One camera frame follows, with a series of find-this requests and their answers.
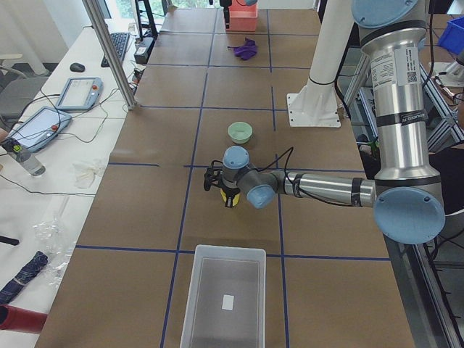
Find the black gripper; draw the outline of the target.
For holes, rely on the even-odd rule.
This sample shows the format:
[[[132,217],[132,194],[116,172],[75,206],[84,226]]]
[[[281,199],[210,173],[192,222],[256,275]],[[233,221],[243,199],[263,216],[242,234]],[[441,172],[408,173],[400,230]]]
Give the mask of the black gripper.
[[[224,198],[225,207],[228,207],[228,203],[229,203],[229,207],[233,207],[233,200],[237,194],[238,194],[237,186],[233,185],[232,187],[229,187],[225,183],[222,184],[222,196]]]
[[[220,6],[223,8],[223,18],[225,23],[225,29],[228,30],[230,28],[230,7],[232,6],[232,0],[219,0]]]

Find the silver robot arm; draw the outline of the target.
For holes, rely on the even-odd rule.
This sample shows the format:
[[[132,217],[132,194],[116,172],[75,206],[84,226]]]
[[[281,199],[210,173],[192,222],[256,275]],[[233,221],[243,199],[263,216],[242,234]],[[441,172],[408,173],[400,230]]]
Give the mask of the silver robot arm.
[[[260,170],[246,149],[225,151],[209,169],[231,205],[242,194],[256,208],[275,195],[313,198],[342,207],[372,207],[381,232],[403,244],[422,244],[443,229],[441,178],[428,160],[418,46],[426,37],[427,1],[329,1],[307,84],[287,96],[293,127],[335,127],[334,84],[354,26],[370,63],[381,168],[372,180],[334,178],[287,170]]]

